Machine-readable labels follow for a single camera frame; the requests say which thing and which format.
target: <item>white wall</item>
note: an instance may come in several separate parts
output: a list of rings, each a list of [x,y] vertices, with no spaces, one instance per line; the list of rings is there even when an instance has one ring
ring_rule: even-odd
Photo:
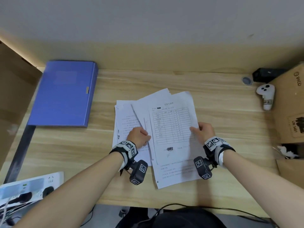
[[[49,43],[303,46],[303,9],[304,0],[0,0],[0,36]]]

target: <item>white cable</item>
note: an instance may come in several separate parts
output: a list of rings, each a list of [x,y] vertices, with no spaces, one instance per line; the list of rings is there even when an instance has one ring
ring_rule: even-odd
[[[4,222],[4,219],[5,219],[5,216],[6,216],[7,205],[9,204],[10,199],[11,199],[11,197],[7,200],[7,202],[4,206],[4,211],[3,211],[3,216],[2,216],[2,219],[1,219],[1,222],[0,222],[0,227],[2,226],[2,224]]]

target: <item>wrist tracker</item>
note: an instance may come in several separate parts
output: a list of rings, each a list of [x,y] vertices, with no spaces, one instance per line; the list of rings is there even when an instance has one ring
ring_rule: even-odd
[[[130,174],[131,183],[134,185],[141,184],[145,178],[148,164],[144,160],[139,160],[138,162],[134,160],[138,154],[136,145],[131,141],[125,140],[114,146],[110,153],[112,152],[119,152],[124,158],[120,167],[120,175],[125,170]]]
[[[227,149],[235,151],[228,142],[219,137],[209,138],[203,146],[206,158],[196,157],[193,162],[199,176],[205,180],[212,177],[211,170],[217,168],[217,165],[225,168],[223,165],[223,152]]]

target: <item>cardboard box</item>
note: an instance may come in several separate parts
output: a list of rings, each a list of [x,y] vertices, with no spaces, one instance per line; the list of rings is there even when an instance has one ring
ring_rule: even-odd
[[[304,142],[304,63],[270,84],[276,88],[272,112],[280,143]]]

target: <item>forearm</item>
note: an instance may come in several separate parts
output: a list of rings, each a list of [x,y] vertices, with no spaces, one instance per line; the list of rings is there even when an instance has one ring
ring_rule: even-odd
[[[39,202],[16,228],[79,228],[122,163],[122,155],[113,152],[81,171]]]
[[[251,163],[232,150],[224,151],[226,168],[263,210],[281,227],[302,227],[304,190]]]

